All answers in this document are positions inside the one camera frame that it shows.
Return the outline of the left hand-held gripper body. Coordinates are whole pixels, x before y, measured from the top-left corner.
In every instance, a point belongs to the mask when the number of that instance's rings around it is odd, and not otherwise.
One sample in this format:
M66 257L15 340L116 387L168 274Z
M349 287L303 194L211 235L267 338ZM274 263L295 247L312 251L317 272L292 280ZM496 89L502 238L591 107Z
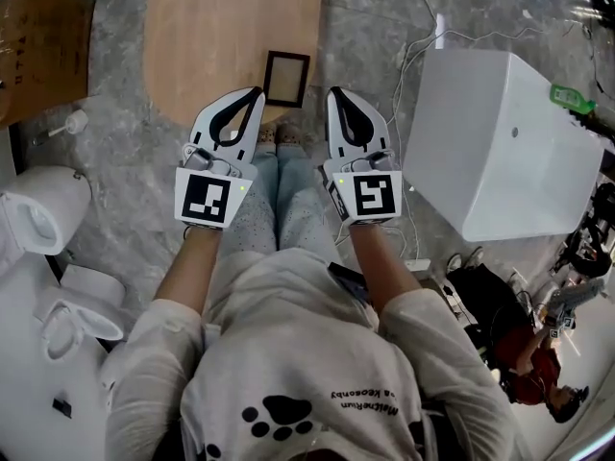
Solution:
M208 150L186 144L175 174L175 219L189 226L229 228L258 174L253 155L247 147Z

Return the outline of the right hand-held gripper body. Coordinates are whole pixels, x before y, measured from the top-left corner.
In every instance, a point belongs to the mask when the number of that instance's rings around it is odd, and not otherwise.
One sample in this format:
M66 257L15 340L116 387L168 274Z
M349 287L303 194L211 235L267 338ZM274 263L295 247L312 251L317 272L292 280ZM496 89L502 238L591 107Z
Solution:
M328 159L321 172L343 227L380 224L401 215L403 176L394 166L392 150Z

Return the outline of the black picture frame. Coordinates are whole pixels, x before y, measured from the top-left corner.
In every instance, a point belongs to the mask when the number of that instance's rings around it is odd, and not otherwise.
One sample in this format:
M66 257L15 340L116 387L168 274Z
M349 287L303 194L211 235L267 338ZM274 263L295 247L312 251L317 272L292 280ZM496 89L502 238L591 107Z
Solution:
M267 106L300 108L308 85L310 56L289 52L268 52L263 81Z

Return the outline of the person's left forearm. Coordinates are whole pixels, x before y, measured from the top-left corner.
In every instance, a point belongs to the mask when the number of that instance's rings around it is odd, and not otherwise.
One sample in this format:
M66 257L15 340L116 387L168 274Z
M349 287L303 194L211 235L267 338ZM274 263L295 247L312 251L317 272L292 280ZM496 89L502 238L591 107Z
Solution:
M201 315L217 253L221 230L191 227L156 292L156 300L180 303Z

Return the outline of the person's right forearm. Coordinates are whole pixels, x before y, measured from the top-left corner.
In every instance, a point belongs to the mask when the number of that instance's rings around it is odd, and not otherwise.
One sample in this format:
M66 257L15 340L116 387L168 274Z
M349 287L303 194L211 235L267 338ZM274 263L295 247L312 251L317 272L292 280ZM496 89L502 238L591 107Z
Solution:
M394 253L381 226L351 225L349 232L368 294L378 315L393 299L422 288Z

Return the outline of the oval wooden table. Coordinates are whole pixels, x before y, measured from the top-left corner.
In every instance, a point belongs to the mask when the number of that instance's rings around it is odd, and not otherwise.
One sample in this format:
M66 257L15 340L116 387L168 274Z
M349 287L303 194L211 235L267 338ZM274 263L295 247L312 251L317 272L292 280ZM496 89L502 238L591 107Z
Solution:
M237 89L264 84L271 51L316 67L322 0L147 0L144 83L160 114L184 127Z

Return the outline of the person's right slipper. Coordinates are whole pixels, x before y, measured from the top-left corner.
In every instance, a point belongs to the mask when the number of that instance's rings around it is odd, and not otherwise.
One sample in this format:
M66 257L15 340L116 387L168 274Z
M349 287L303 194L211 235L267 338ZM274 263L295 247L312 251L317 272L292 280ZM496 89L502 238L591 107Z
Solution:
M278 147L290 146L307 148L313 144L313 138L309 133L292 123L282 123L276 129L275 142Z

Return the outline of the person's light speckled trousers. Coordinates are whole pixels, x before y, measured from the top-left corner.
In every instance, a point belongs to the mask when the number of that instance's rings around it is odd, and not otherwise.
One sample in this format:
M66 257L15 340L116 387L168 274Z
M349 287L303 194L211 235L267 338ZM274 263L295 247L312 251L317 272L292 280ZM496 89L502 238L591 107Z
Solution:
M231 226L223 232L219 255L271 255L299 248L340 263L326 223L311 160L299 145L259 144L253 163L258 175Z

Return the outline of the black phone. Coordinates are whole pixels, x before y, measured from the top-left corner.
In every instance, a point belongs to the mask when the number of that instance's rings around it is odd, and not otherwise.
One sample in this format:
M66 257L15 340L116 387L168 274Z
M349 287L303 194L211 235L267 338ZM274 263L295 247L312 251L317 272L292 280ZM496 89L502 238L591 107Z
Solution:
M361 273L355 272L335 262L329 264L328 272L339 285L364 307L372 305L366 280Z

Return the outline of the white bathtub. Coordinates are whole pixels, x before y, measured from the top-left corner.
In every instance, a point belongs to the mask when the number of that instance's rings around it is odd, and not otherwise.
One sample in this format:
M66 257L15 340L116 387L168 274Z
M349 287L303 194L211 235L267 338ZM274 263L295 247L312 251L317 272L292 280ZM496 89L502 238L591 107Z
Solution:
M467 241L566 234L603 158L599 138L549 96L516 55L425 55L406 146L406 180Z

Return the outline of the white toilet brush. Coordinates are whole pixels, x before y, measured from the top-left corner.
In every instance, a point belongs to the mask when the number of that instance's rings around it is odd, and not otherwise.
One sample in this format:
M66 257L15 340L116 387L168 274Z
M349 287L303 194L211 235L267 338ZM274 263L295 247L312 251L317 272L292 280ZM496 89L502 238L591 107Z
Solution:
M53 129L46 130L38 133L31 141L32 146L40 146L46 143L52 137L60 133L68 133L70 135L76 135L81 133L88 124L88 116L82 109L77 109L69 114L62 126Z

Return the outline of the white toilet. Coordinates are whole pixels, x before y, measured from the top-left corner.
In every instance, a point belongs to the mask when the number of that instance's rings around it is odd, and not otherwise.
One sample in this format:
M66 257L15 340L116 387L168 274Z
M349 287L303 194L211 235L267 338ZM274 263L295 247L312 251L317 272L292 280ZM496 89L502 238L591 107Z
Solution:
M57 285L37 298L34 317L41 323L42 356L52 364L71 359L85 338L120 341L125 323L120 305L125 287L116 278L69 264Z
M0 278L26 253L60 254L85 219L86 177L66 166L37 166L0 189Z

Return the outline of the person's grey sweatshirt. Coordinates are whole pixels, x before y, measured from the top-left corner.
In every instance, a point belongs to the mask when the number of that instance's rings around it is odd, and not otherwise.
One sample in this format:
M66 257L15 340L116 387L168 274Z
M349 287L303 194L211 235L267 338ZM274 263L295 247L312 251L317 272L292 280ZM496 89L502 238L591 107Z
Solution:
M157 299L121 353L106 461L439 458L442 408L461 456L510 461L508 400L443 299L404 293L376 313L317 255L239 253L217 266L206 315Z

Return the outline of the large brown cardboard box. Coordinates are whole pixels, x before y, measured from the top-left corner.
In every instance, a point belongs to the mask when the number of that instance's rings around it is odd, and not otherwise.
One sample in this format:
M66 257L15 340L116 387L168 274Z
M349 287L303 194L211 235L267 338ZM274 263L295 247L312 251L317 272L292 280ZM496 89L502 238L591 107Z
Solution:
M0 0L0 128L87 96L95 0Z

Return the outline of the green bottle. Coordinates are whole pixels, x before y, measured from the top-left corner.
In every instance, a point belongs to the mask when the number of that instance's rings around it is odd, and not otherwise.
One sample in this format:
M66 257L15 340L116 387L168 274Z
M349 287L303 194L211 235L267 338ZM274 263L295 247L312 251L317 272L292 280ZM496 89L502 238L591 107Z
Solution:
M589 114L596 107L593 100L587 100L576 89L563 85L551 85L550 99L554 104L581 115Z

